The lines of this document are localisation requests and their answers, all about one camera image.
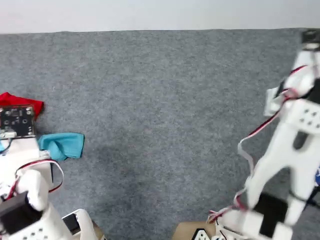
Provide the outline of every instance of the gray carpet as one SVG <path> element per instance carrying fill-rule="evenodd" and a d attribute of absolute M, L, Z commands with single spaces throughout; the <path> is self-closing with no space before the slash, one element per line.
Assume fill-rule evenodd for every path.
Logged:
<path fill-rule="evenodd" d="M 109 240 L 167 240 L 242 187 L 237 142 L 264 120 L 265 90 L 290 71 L 300 32 L 0 35 L 0 87 L 45 101 L 39 134 L 85 134 L 83 157 L 61 163 L 65 184 L 50 196 L 61 215 L 86 209 Z M 256 157 L 272 129 L 245 144 Z M 267 190 L 284 195 L 287 178 Z M 308 208 L 294 239 L 319 238 L 319 222 Z"/>

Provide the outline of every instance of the circuit board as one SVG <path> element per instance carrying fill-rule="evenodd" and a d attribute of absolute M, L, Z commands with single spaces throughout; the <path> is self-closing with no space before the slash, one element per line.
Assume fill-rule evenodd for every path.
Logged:
<path fill-rule="evenodd" d="M 34 137 L 32 105 L 0 106 L 0 139 Z"/>

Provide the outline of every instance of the teal cloth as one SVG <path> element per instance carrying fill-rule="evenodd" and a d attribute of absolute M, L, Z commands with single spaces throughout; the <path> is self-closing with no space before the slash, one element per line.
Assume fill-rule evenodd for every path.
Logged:
<path fill-rule="evenodd" d="M 47 150 L 53 160 L 78 159 L 82 155 L 85 136 L 81 133 L 64 132 L 43 135 L 39 138 L 40 150 Z"/>

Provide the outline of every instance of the cardboard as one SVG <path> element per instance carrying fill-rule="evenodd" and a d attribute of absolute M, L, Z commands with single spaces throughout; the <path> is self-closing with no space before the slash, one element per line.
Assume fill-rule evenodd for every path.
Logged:
<path fill-rule="evenodd" d="M 197 229 L 205 229 L 209 238 L 216 235 L 216 225 L 205 221 L 185 221 L 178 224 L 171 240 L 192 240 Z"/>

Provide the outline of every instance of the white robot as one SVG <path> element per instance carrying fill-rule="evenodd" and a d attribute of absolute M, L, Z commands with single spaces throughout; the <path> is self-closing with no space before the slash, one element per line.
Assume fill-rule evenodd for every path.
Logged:
<path fill-rule="evenodd" d="M 212 240 L 290 240 L 292 226 L 314 197 L 320 166 L 320 31 L 305 31 L 302 44 L 291 74 L 279 87 L 267 91 L 264 114 L 272 117 L 244 138 L 254 136 L 279 117 L 268 148 L 256 166 L 239 145 L 239 152 L 251 165 L 251 174 L 234 198 L 238 209 L 231 206 L 213 213 L 217 235 Z M 262 193 L 265 184 L 283 168 L 291 171 L 287 201 Z M 244 192 L 245 207 L 237 202 Z"/>
<path fill-rule="evenodd" d="M 54 187 L 50 153 L 40 151 L 33 107 L 0 107 L 0 239 L 105 240 L 88 213 L 78 209 L 61 218 L 48 201 Z"/>

